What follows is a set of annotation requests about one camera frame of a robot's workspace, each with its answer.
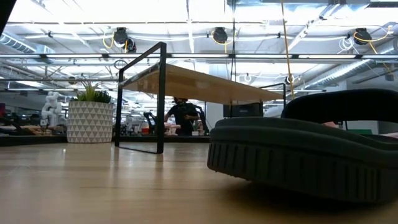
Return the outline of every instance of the rubber sole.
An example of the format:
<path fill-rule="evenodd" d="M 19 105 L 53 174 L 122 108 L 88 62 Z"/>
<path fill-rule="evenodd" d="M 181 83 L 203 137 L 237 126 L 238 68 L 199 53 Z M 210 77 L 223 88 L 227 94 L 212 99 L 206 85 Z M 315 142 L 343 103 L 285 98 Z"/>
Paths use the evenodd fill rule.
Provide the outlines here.
<path fill-rule="evenodd" d="M 212 141 L 209 169 L 309 195 L 349 202 L 385 202 L 398 194 L 398 171 L 284 146 Z"/>

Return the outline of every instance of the ceiling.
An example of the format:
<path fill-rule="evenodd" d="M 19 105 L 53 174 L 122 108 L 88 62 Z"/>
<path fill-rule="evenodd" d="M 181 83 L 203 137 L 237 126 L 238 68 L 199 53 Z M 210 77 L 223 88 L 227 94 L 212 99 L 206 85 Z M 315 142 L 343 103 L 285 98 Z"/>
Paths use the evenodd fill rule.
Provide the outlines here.
<path fill-rule="evenodd" d="M 235 15 L 237 54 L 284 54 L 284 27 L 279 3 L 242 0 L 238 1 L 236 12 L 233 14 L 229 2 L 224 0 L 18 0 L 5 28 L 5 34 L 12 35 L 18 41 L 33 48 L 46 46 L 56 54 L 107 52 L 113 54 L 124 53 L 124 49 L 115 45 L 107 48 L 104 42 L 106 45 L 111 45 L 111 36 L 116 28 L 126 27 L 129 37 L 136 43 L 137 53 L 143 53 L 157 42 L 163 41 L 167 43 L 167 51 L 170 53 L 231 54 L 233 44 L 225 48 L 211 38 L 211 33 L 215 27 L 224 27 L 228 41 L 232 40 L 232 21 Z M 368 54 L 371 51 L 369 44 L 350 45 L 347 40 L 345 45 L 350 45 L 350 48 L 344 50 L 342 41 L 349 32 L 352 35 L 355 28 L 367 28 L 373 39 L 380 39 L 389 31 L 385 38 L 374 43 L 375 48 L 378 48 L 390 42 L 398 32 L 396 25 L 398 8 L 395 7 L 369 7 L 370 1 L 347 1 L 349 4 L 336 5 L 329 5 L 328 1 L 286 2 L 284 5 L 286 37 L 290 54 Z M 0 44 L 0 53 L 21 54 L 20 51 L 4 44 Z M 0 77 L 3 78 L 37 79 L 51 74 L 50 78 L 54 79 L 68 77 L 110 79 L 116 77 L 118 72 L 113 66 L 115 60 L 111 59 L 55 59 L 52 63 L 21 59 L 2 61 L 4 60 L 26 71 L 3 64 L 3 69 L 8 71 L 6 74 L 0 73 Z M 126 75 L 131 77 L 156 61 L 155 58 L 144 60 L 128 70 Z M 170 58 L 168 63 L 230 78 L 228 75 L 231 73 L 230 59 Z M 293 61 L 291 73 L 296 81 L 309 82 L 341 63 L 343 62 L 333 60 L 324 60 L 321 63 L 311 60 Z M 280 83 L 288 75 L 287 65 L 281 60 L 275 62 L 237 60 L 236 72 L 238 82 L 254 86 Z M 355 82 L 382 72 L 383 66 L 379 64 L 374 70 L 351 77 L 348 82 Z M 371 85 L 370 83 L 372 86 L 398 86 L 396 81 L 386 81 L 383 77 L 354 86 L 360 88 Z M 68 82 L 45 84 L 60 88 L 76 87 L 75 85 L 71 87 Z M 11 85 L 13 88 L 24 86 L 23 83 L 11 83 Z M 114 88 L 116 83 L 105 83 L 103 86 Z"/>

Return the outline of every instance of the wooden table surface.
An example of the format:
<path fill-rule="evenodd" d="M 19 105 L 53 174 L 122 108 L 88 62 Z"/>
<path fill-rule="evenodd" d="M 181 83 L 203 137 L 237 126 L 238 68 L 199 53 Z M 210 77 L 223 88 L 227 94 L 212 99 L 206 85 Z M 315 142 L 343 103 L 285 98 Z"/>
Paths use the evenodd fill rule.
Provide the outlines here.
<path fill-rule="evenodd" d="M 0 223 L 398 223 L 396 202 L 346 205 L 215 173 L 207 147 L 0 147 Z"/>

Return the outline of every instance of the geometric patterned planter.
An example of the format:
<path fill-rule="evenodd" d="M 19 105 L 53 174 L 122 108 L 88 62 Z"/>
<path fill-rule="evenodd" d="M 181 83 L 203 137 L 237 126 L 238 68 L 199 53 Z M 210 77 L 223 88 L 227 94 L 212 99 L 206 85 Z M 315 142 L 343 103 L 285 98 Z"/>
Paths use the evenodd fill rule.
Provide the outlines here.
<path fill-rule="evenodd" d="M 69 102 L 67 138 L 71 143 L 112 141 L 113 104 Z"/>

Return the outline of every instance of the wooden tabletop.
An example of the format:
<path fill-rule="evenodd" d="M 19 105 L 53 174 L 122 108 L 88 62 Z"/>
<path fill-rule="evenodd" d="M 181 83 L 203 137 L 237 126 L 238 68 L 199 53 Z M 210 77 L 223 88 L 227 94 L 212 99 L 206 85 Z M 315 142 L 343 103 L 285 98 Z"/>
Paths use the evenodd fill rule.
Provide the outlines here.
<path fill-rule="evenodd" d="M 159 69 L 154 65 L 120 83 L 123 89 L 158 94 Z M 167 96 L 202 100 L 228 105 L 282 99 L 283 96 L 267 90 L 215 77 L 174 65 L 166 65 Z"/>
<path fill-rule="evenodd" d="M 152 155 L 112 144 L 0 147 L 0 223 L 398 223 L 397 202 L 347 205 L 213 172 L 207 149 L 166 144 L 163 155 Z"/>

